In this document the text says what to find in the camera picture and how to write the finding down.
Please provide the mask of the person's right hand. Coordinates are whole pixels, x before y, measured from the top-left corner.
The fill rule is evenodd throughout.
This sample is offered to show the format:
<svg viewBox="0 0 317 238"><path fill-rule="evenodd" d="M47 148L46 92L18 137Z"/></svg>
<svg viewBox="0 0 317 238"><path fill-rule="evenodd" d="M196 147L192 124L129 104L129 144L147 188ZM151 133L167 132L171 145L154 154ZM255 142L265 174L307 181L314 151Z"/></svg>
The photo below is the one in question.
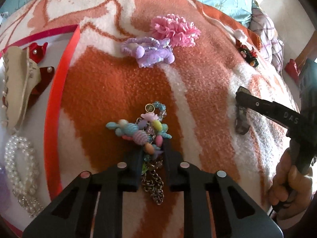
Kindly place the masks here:
<svg viewBox="0 0 317 238"><path fill-rule="evenodd" d="M297 194L289 208L281 209L277 213L278 220L286 220L305 211L312 200L313 172L309 168L306 174L301 174L297 167L292 164L289 150L287 149L276 167L276 174L272 186L268 192L269 203L272 206L279 202L285 202L289 198L285 183Z"/></svg>

